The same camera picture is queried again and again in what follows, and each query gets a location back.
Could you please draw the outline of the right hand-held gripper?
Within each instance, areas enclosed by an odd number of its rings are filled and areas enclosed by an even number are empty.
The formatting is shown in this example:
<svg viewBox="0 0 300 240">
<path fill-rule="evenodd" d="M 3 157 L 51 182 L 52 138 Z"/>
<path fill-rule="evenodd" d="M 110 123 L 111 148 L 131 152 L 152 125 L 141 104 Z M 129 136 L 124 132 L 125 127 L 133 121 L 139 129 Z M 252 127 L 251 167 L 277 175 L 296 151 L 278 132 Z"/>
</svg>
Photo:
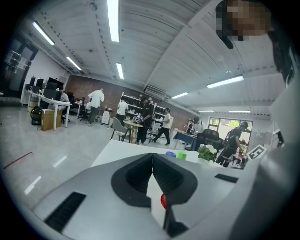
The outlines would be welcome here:
<svg viewBox="0 0 300 240">
<path fill-rule="evenodd" d="M 244 156 L 240 162 L 240 168 L 244 169 L 247 162 L 254 159 L 260 159 L 267 152 L 267 149 L 262 145 L 257 145 Z"/>
</svg>

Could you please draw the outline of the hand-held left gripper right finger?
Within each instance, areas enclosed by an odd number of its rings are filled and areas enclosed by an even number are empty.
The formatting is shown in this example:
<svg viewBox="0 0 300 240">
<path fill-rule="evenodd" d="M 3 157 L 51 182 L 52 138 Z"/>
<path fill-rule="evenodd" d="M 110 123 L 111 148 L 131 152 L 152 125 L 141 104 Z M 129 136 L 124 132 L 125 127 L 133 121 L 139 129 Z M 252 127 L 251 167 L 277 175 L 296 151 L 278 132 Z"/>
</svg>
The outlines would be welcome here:
<svg viewBox="0 0 300 240">
<path fill-rule="evenodd" d="M 204 220 L 233 189 L 241 171 L 152 155 L 153 175 L 166 197 L 163 229 L 170 237 Z"/>
</svg>

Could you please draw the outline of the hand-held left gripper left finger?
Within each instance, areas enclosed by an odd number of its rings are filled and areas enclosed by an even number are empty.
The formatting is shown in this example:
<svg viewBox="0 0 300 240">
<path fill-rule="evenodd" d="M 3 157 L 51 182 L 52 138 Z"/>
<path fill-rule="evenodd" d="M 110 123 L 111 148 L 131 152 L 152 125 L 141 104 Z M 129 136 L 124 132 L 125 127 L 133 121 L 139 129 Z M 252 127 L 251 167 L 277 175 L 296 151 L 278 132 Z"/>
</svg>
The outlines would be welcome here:
<svg viewBox="0 0 300 240">
<path fill-rule="evenodd" d="M 146 195 L 152 154 L 81 171 L 46 195 L 34 214 L 73 240 L 165 240 Z"/>
</svg>

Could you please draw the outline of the white potted flower plant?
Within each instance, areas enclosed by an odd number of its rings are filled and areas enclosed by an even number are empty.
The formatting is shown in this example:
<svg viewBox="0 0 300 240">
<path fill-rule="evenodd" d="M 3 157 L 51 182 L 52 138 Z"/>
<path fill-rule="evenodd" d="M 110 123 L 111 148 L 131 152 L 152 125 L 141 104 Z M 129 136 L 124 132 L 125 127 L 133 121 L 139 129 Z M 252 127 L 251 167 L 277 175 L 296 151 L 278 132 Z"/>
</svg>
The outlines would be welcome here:
<svg viewBox="0 0 300 240">
<path fill-rule="evenodd" d="M 202 163 L 213 163 L 217 156 L 217 150 L 210 144 L 201 144 L 197 150 L 198 160 Z"/>
</svg>

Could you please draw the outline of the black office chair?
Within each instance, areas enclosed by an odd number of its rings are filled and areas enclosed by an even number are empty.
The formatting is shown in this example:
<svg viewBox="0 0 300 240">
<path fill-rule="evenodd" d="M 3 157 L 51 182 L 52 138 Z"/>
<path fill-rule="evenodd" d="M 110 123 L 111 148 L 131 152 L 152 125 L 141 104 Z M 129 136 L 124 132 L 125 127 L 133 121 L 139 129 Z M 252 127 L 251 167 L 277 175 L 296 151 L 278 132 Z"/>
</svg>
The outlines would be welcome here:
<svg viewBox="0 0 300 240">
<path fill-rule="evenodd" d="M 224 148 L 224 140 L 219 137 L 218 131 L 211 129 L 197 134 L 195 150 L 198 150 L 201 144 L 212 145 L 217 151 Z"/>
</svg>

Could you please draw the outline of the blue table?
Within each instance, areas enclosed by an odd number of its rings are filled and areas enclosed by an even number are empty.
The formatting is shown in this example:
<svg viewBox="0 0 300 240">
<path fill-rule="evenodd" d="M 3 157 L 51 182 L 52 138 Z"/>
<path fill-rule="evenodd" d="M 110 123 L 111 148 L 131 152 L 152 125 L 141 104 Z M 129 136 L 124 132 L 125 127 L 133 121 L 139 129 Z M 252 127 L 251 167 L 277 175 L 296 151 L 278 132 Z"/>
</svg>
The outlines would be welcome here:
<svg viewBox="0 0 300 240">
<path fill-rule="evenodd" d="M 185 143 L 185 150 L 195 151 L 197 138 L 193 135 L 186 134 L 185 132 L 178 131 L 173 137 L 175 143 L 173 149 L 176 149 L 177 144 L 180 141 Z"/>
</svg>

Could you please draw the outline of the white table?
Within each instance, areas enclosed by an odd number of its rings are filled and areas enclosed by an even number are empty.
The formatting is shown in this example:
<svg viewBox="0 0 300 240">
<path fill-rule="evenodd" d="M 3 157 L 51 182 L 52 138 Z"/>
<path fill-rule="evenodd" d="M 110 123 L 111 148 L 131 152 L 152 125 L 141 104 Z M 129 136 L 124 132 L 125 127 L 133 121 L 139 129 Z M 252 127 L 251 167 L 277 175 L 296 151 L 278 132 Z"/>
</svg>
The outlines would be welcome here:
<svg viewBox="0 0 300 240">
<path fill-rule="evenodd" d="M 99 156 L 96 158 L 96 160 L 92 163 L 91 167 L 107 164 L 123 158 L 134 157 L 136 155 L 147 155 L 148 153 L 159 154 L 165 157 L 172 158 L 173 160 L 175 159 L 175 157 L 167 155 L 166 152 L 172 152 L 177 156 L 180 150 L 155 148 L 144 145 L 136 145 L 127 142 L 121 142 L 117 140 L 110 140 L 109 143 L 105 146 L 105 148 L 101 151 Z M 199 153 L 197 151 L 185 151 L 185 153 L 186 161 L 224 168 L 223 166 L 213 162 L 212 160 L 208 162 L 205 159 L 198 158 Z"/>
</svg>

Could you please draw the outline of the grey chair with black legs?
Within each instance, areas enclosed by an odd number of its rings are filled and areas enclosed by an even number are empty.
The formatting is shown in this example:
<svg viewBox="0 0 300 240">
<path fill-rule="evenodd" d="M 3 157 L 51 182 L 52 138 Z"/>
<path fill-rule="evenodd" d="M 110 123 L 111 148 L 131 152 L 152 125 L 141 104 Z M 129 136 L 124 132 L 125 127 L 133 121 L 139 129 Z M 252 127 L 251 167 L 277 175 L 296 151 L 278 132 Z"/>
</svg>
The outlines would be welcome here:
<svg viewBox="0 0 300 240">
<path fill-rule="evenodd" d="M 128 129 L 122 126 L 121 122 L 116 117 L 113 118 L 112 128 L 113 128 L 113 133 L 111 139 L 113 138 L 114 135 L 117 135 L 118 140 L 123 142 L 128 133 Z"/>
</svg>

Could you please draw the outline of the round wooden table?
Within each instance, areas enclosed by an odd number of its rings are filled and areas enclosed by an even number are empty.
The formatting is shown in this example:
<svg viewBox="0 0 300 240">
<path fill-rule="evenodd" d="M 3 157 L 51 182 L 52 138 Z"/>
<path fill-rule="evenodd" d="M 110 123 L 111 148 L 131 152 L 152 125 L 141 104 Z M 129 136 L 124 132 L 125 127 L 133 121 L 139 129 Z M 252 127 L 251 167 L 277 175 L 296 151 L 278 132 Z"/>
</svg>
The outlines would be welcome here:
<svg viewBox="0 0 300 240">
<path fill-rule="evenodd" d="M 136 143 L 138 129 L 142 128 L 143 126 L 139 123 L 134 123 L 133 121 L 130 120 L 124 120 L 123 123 L 127 125 L 130 130 L 130 134 L 129 134 L 130 143 Z"/>
</svg>

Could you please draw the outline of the brown cardboard box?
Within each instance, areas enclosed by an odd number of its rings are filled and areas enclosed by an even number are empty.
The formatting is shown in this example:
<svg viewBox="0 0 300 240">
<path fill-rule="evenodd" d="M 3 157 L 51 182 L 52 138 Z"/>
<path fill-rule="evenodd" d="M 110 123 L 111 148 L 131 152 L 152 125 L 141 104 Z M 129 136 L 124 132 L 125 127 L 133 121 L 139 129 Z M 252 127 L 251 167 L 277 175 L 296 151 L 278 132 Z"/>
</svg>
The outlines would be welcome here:
<svg viewBox="0 0 300 240">
<path fill-rule="evenodd" d="M 62 117 L 62 110 L 57 111 L 56 117 L 56 128 L 61 127 L 61 117 Z M 48 131 L 54 130 L 54 110 L 43 109 L 42 110 L 42 118 L 41 118 L 41 130 Z"/>
</svg>

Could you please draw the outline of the person's black printed shirt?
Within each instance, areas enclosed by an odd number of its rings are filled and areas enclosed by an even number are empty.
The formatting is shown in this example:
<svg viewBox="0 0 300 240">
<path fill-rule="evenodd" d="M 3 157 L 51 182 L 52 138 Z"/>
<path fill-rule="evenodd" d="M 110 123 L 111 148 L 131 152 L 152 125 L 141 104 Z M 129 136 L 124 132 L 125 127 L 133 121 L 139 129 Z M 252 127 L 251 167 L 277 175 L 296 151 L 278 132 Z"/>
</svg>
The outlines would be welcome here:
<svg viewBox="0 0 300 240">
<path fill-rule="evenodd" d="M 268 36 L 272 42 L 276 69 L 281 73 L 287 88 L 293 80 L 300 80 L 299 53 L 292 39 L 280 25 L 273 24 Z"/>
</svg>

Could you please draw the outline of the ceiling air conditioner unit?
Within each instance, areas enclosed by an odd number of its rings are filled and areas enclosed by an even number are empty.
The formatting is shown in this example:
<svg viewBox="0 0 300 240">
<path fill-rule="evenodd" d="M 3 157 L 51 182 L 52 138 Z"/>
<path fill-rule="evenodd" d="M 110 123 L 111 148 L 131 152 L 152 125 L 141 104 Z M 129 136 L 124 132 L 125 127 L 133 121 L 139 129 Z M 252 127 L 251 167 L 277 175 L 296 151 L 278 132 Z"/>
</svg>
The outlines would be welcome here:
<svg viewBox="0 0 300 240">
<path fill-rule="evenodd" d="M 148 95 L 152 95 L 156 98 L 165 98 L 167 97 L 167 94 L 165 91 L 158 89 L 156 87 L 153 87 L 151 85 L 147 85 L 144 90 L 143 90 L 146 94 Z"/>
</svg>

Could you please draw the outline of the white office desk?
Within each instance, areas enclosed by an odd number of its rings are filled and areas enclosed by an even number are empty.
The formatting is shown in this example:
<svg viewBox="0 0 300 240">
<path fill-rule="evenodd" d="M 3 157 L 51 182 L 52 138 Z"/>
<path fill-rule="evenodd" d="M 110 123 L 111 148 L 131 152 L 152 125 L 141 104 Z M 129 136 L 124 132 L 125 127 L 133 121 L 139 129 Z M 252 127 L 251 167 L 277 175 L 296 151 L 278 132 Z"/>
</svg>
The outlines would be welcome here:
<svg viewBox="0 0 300 240">
<path fill-rule="evenodd" d="M 56 130 L 56 119 L 57 119 L 57 112 L 58 112 L 58 107 L 59 106 L 65 106 L 67 108 L 67 113 L 66 113 L 66 119 L 65 119 L 65 127 L 68 127 L 68 117 L 69 117 L 69 111 L 71 107 L 70 102 L 63 102 L 63 101 L 58 101 L 58 100 L 53 100 L 44 97 L 41 94 L 37 94 L 32 92 L 31 90 L 24 90 L 28 94 L 28 106 L 27 106 L 27 111 L 29 111 L 29 103 L 31 101 L 31 98 L 37 98 L 38 99 L 38 107 L 40 107 L 40 102 L 41 100 L 45 101 L 46 103 L 54 105 L 54 120 L 53 120 L 53 129 Z"/>
</svg>

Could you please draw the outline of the black computer monitor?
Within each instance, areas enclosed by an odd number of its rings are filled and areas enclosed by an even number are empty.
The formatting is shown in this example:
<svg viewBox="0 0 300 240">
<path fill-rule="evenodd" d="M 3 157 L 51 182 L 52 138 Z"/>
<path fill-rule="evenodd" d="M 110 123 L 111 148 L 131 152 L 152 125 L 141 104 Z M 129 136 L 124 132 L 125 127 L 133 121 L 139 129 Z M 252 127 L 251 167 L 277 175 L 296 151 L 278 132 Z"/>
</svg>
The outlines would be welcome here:
<svg viewBox="0 0 300 240">
<path fill-rule="evenodd" d="M 63 87 L 63 85 L 64 85 L 64 83 L 58 81 L 57 79 L 53 79 L 53 78 L 49 77 L 46 88 L 50 89 L 50 90 L 57 90 L 60 87 Z"/>
<path fill-rule="evenodd" d="M 60 101 L 61 99 L 61 92 L 51 89 L 45 89 L 44 90 L 44 97 L 52 100 Z"/>
</svg>

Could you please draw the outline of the white wall shelving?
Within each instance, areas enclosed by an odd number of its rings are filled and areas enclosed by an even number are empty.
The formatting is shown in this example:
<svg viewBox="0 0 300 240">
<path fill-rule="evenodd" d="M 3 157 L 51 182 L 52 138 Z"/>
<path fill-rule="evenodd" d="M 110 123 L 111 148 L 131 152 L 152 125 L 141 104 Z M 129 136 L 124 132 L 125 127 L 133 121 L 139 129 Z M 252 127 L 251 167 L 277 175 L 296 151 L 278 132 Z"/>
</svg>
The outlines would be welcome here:
<svg viewBox="0 0 300 240">
<path fill-rule="evenodd" d="M 128 115 L 131 119 L 137 116 L 141 116 L 143 109 L 141 97 L 125 95 L 124 92 L 122 93 L 121 97 L 123 97 L 124 101 L 128 104 L 128 110 L 125 111 L 125 116 Z M 149 100 L 154 107 L 153 114 L 155 119 L 153 122 L 160 123 L 160 126 L 162 126 L 162 121 L 165 117 L 165 108 L 157 105 L 157 103 L 154 103 L 151 97 L 149 97 Z"/>
</svg>

